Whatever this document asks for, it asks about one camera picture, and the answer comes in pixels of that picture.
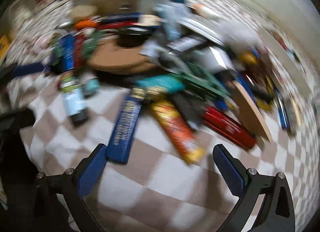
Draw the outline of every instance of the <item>cardboard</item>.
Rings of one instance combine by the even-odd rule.
[[[115,74],[135,74],[150,70],[156,66],[149,63],[147,56],[140,55],[141,46],[132,48],[119,47],[116,39],[97,47],[88,65],[93,69]]]

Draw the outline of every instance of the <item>teal package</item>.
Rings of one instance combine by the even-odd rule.
[[[136,81],[136,85],[141,88],[161,86],[164,87],[168,93],[176,93],[186,89],[185,85],[171,74],[144,78]]]

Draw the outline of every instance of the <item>wooden board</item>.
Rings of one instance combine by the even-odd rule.
[[[253,134],[272,142],[270,130],[254,101],[239,82],[235,80],[232,83],[234,87],[230,88],[230,92],[239,107],[238,119],[241,124]]]
[[[149,70],[155,69],[157,67],[156,64],[150,63],[150,62],[144,62],[138,66],[134,66],[131,68],[126,69],[120,69],[115,71],[109,71],[110,73],[116,74],[116,75],[134,75],[142,72],[147,72]]]
[[[112,39],[97,47],[88,60],[88,65],[101,71],[120,71],[148,62],[147,56],[140,55],[141,47],[122,48]]]

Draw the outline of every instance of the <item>black object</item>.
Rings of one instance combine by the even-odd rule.
[[[117,44],[120,47],[137,47],[142,45],[153,33],[151,27],[131,25],[119,28]]]
[[[178,112],[184,118],[188,126],[194,130],[198,131],[199,126],[202,124],[202,118],[198,111],[193,107],[189,100],[191,95],[184,92],[173,93],[169,96],[170,100],[173,102]]]
[[[21,128],[32,126],[36,121],[33,111],[29,108],[12,110],[0,115],[0,135],[17,134]]]
[[[104,230],[90,214],[82,200],[88,195],[107,162],[107,147],[98,144],[88,158],[82,159],[75,169],[63,174],[46,176],[37,174],[34,191],[34,211],[31,228],[46,213],[51,215],[50,224],[56,231],[70,231],[57,222],[62,214],[57,209],[56,193],[63,194],[68,208],[82,232],[103,232]],[[293,232],[295,229],[294,210],[288,182],[283,173],[275,177],[260,175],[255,169],[246,170],[238,159],[234,159],[222,144],[213,149],[213,158],[228,185],[234,186],[234,195],[239,201],[233,208],[219,232],[241,231],[256,203],[259,194],[265,198],[251,232]]]
[[[95,71],[95,75],[97,76],[100,84],[108,83],[126,88],[135,86],[136,81],[142,80],[146,77],[155,77],[157,75],[164,75],[167,73],[168,71],[165,71],[162,68],[155,68],[147,72],[142,72],[134,75],[116,75],[104,71]]]
[[[13,63],[0,69],[0,87],[6,87],[15,77],[22,77],[33,73],[42,72],[44,66],[40,62],[19,66]]]
[[[62,61],[63,56],[55,56],[52,54],[52,58],[49,62],[50,72],[54,72],[56,75],[63,73]]]
[[[213,148],[212,157],[233,195],[239,200],[218,229],[219,232],[241,232],[260,194],[265,194],[250,232],[294,232],[293,202],[285,175],[260,175],[254,168],[245,169],[222,144]]]
[[[19,134],[6,135],[0,151],[0,174],[8,209],[4,210],[0,204],[1,232],[26,231],[32,206],[30,195],[37,173],[38,170],[30,162]]]
[[[88,113],[86,109],[82,109],[79,113],[70,115],[71,121],[74,127],[78,127],[88,119]]]
[[[273,99],[274,96],[267,91],[260,88],[257,83],[254,81],[252,77],[250,77],[248,74],[244,75],[244,78],[247,79],[247,83],[249,84],[249,88],[252,91],[253,95],[260,98],[261,100],[264,100],[267,104],[269,104]]]

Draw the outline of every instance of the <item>metal screw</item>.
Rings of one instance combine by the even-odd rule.
[[[278,173],[278,176],[279,176],[280,179],[284,179],[284,178],[285,178],[285,175],[284,175],[284,173],[282,173],[282,172],[279,172],[279,173]]]
[[[37,174],[37,178],[38,178],[38,179],[41,179],[41,178],[43,177],[43,174],[44,174],[43,172],[39,172],[39,173]]]
[[[254,169],[254,168],[250,168],[250,169],[249,169],[249,173],[250,173],[251,175],[256,175],[256,174],[257,174],[257,170]]]
[[[73,173],[73,171],[74,171],[73,168],[68,168],[68,169],[66,169],[65,173],[66,173],[67,175],[70,175],[70,174]]]

